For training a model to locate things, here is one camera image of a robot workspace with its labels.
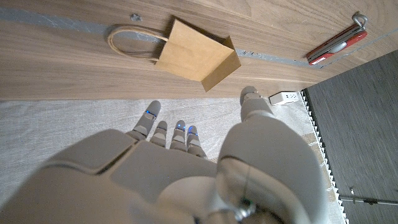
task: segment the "paper bag handle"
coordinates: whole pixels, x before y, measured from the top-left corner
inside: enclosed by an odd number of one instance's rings
[[[140,58],[140,59],[147,59],[147,60],[153,60],[153,61],[158,61],[158,58],[151,58],[151,57],[145,57],[145,56],[138,56],[138,55],[133,55],[136,54],[136,52],[126,52],[123,50],[120,50],[119,48],[117,48],[114,43],[113,43],[113,37],[120,33],[120,32],[136,32],[136,33],[140,33],[140,34],[145,34],[145,35],[149,35],[149,36],[153,36],[159,39],[162,39],[164,41],[168,41],[168,38],[166,37],[162,37],[159,34],[156,34],[154,32],[151,32],[149,30],[145,30],[144,28],[138,28],[135,26],[118,26],[117,28],[113,29],[107,36],[106,40],[108,42],[108,45],[112,48],[112,50],[114,50],[115,52],[117,52],[119,55],[123,55],[126,57],[132,57],[132,58]]]

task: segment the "dark floor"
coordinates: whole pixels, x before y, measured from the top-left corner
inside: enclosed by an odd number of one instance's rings
[[[398,201],[398,51],[311,86],[340,195]],[[344,202],[350,223],[398,223],[398,206]]]

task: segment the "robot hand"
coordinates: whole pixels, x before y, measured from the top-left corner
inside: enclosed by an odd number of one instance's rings
[[[242,123],[215,164],[196,127],[167,123],[153,101],[128,133],[96,133],[44,162],[3,206],[6,223],[324,223],[326,194],[312,150],[277,120],[254,87]]]
[[[155,100],[145,110],[140,120],[134,127],[134,129],[127,134],[137,139],[138,141],[144,140],[149,131],[152,129],[154,121],[160,111],[160,103]],[[166,134],[167,134],[167,123],[165,121],[159,122],[157,125],[153,137],[150,139],[151,143],[154,143],[160,147],[166,145]],[[190,126],[187,133],[187,143],[185,144],[185,122],[180,120],[175,125],[174,134],[172,137],[172,143],[170,149],[180,150],[196,155],[201,158],[207,158],[205,152],[200,146],[198,137],[198,130],[195,126]]]

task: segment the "robotic finger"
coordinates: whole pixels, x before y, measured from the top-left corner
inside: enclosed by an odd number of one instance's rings
[[[185,122],[182,120],[178,121],[175,125],[170,149],[177,149],[183,152],[187,151],[187,147],[185,145]]]
[[[190,126],[188,128],[187,148],[188,148],[188,153],[207,159],[206,153],[203,151],[203,149],[200,146],[198,130],[197,127],[195,126]]]
[[[152,125],[154,125],[154,121],[156,120],[159,111],[160,102],[157,100],[152,101],[133,130],[127,134],[137,140],[146,139],[146,137],[148,137],[149,131],[152,129]]]
[[[167,133],[167,123],[166,121],[161,121],[155,129],[155,133],[150,139],[150,142],[165,147],[166,146],[166,133]]]

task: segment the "screw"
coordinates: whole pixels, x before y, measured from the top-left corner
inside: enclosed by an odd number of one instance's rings
[[[135,14],[135,13],[134,13],[133,15],[130,16],[130,19],[131,19],[132,21],[142,21],[141,16],[138,15],[138,14]]]

